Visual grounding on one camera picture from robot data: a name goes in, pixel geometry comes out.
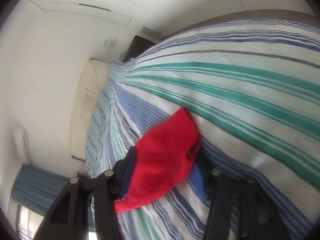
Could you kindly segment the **red knitted sweater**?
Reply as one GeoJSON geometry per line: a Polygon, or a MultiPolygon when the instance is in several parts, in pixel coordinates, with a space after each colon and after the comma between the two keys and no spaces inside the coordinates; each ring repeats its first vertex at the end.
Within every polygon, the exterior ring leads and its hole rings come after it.
{"type": "Polygon", "coordinates": [[[191,172],[201,145],[199,129],[185,107],[153,126],[135,144],[136,164],[128,187],[115,201],[117,213],[131,211],[163,197],[191,172]]]}

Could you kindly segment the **window with railing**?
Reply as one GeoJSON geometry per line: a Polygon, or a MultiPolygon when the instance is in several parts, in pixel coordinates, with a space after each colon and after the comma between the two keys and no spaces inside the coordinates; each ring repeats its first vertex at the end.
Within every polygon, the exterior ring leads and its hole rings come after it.
{"type": "MultiPolygon", "coordinates": [[[[42,220],[42,215],[39,215],[24,206],[18,205],[17,230],[20,239],[33,239],[42,220]]],[[[93,225],[93,213],[90,207],[88,208],[88,224],[88,239],[97,239],[93,225]]]]}

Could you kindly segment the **teal curtain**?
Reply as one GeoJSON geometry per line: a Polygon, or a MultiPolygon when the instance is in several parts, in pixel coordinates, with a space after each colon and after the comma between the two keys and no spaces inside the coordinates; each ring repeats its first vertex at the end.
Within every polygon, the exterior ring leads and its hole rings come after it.
{"type": "Polygon", "coordinates": [[[11,197],[44,217],[69,180],[34,165],[23,164],[14,181],[11,197]]]}

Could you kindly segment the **white air conditioner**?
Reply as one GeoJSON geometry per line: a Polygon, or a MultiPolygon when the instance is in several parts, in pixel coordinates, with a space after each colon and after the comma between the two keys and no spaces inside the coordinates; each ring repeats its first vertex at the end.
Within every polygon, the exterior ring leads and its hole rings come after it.
{"type": "Polygon", "coordinates": [[[27,165],[31,163],[31,156],[28,147],[27,132],[24,129],[14,131],[15,144],[20,159],[27,165]]]}

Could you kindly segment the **blue green striped duvet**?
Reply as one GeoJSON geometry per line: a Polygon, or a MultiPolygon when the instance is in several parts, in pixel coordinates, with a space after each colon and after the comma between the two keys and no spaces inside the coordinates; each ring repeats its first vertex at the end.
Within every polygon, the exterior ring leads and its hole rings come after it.
{"type": "Polygon", "coordinates": [[[202,152],[234,179],[252,176],[293,239],[319,220],[319,29],[243,20],[188,30],[116,62],[86,142],[96,177],[180,107],[202,152]]]}

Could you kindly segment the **cream padded headboard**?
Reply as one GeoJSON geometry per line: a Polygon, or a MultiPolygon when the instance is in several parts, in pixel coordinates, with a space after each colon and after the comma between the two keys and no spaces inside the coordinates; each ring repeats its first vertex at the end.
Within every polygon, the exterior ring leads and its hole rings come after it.
{"type": "Polygon", "coordinates": [[[73,159],[85,161],[86,138],[91,118],[107,83],[109,63],[89,59],[82,69],[76,90],[69,132],[69,153],[73,159]]]}

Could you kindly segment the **dark wooden nightstand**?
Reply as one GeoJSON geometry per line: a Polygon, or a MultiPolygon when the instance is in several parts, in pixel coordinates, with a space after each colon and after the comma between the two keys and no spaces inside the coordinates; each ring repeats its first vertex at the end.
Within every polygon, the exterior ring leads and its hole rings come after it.
{"type": "Polygon", "coordinates": [[[144,53],[145,51],[147,51],[148,49],[150,49],[154,45],[155,45],[155,43],[153,43],[152,41],[149,41],[143,37],[136,35],[133,38],[133,40],[127,50],[127,53],[125,54],[125,56],[123,58],[123,62],[127,62],[130,59],[137,58],[139,55],[141,55],[142,53],[144,53]]]}

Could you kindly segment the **wall switch panel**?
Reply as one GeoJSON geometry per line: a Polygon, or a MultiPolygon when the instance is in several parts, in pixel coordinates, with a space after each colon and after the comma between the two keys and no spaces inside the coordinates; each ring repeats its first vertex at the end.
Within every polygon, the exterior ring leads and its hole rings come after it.
{"type": "Polygon", "coordinates": [[[114,37],[109,37],[104,41],[104,54],[109,54],[116,44],[117,39],[114,37]]]}

